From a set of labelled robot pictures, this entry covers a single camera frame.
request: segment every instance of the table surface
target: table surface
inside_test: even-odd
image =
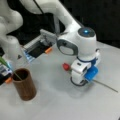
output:
[[[118,120],[120,117],[120,49],[98,43],[102,61],[96,80],[116,90],[97,83],[76,87],[70,74],[62,68],[75,57],[53,51],[42,54],[28,68],[37,88],[36,97],[22,101],[13,84],[0,86],[0,120]]]

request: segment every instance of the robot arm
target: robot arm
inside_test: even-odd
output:
[[[7,0],[0,0],[0,45],[5,53],[4,58],[10,61],[13,69],[27,62],[17,38],[7,34],[23,25],[20,13],[10,9]]]
[[[44,13],[54,14],[64,24],[66,34],[58,37],[57,46],[62,53],[77,56],[77,60],[71,66],[72,82],[81,86],[81,82],[82,85],[86,83],[86,81],[82,81],[85,76],[91,80],[98,72],[95,66],[100,61],[98,60],[99,51],[96,50],[94,30],[78,24],[59,0],[20,1],[28,11],[34,14],[42,14],[39,10],[40,7]]]
[[[35,0],[20,0],[23,6],[34,14],[41,14]],[[92,29],[82,28],[59,0],[36,0],[44,13],[54,14],[64,25],[65,33],[58,38],[59,50],[67,55],[76,55],[83,61],[95,58],[96,35]]]

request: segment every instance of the cable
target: cable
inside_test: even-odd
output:
[[[36,2],[36,0],[33,0],[33,2],[35,3],[35,5],[38,7],[38,9],[40,10],[40,12],[44,15],[45,21],[49,23],[51,29],[54,31],[54,33],[57,35],[57,33],[55,32],[55,29],[53,27],[53,25],[51,25],[51,20],[48,20],[48,18],[46,17],[45,13],[43,12],[43,10],[41,9],[40,5]]]

